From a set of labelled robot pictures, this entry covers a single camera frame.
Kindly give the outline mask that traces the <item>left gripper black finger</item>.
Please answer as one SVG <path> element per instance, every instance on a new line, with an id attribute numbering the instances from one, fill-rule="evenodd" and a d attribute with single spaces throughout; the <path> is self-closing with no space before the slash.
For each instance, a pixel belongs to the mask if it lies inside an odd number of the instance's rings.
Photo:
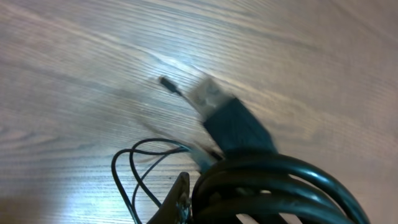
<path id="1" fill-rule="evenodd" d="M 190 177 L 181 172 L 148 224 L 186 224 L 190 220 Z"/>

